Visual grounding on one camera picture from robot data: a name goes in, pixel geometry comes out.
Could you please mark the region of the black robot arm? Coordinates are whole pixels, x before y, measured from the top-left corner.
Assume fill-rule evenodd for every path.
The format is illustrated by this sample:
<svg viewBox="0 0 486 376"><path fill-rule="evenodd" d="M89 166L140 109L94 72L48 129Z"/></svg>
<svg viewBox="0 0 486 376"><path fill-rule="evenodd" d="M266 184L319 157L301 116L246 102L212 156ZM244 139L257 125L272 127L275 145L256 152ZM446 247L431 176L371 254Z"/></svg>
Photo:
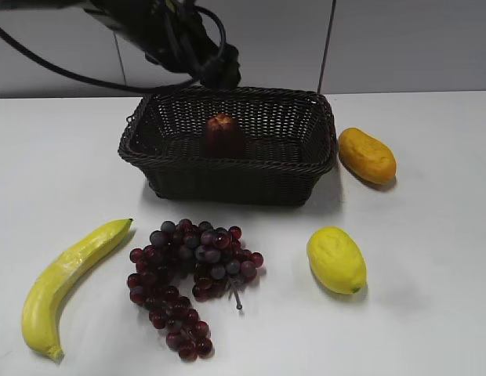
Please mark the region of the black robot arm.
<svg viewBox="0 0 486 376"><path fill-rule="evenodd" d="M209 89L235 89L239 52L212 11L195 1L87 1L89 14L170 73Z"/></svg>

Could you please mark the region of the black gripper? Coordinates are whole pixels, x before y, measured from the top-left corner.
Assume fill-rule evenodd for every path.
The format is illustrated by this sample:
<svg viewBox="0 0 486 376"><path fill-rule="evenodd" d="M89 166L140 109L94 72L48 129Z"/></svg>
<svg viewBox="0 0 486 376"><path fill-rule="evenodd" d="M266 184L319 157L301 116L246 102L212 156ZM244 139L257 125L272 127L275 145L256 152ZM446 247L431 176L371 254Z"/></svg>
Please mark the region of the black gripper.
<svg viewBox="0 0 486 376"><path fill-rule="evenodd" d="M235 89L241 81L239 51L226 43L222 54L219 47L212 45L202 57L200 83L209 89Z"/></svg>

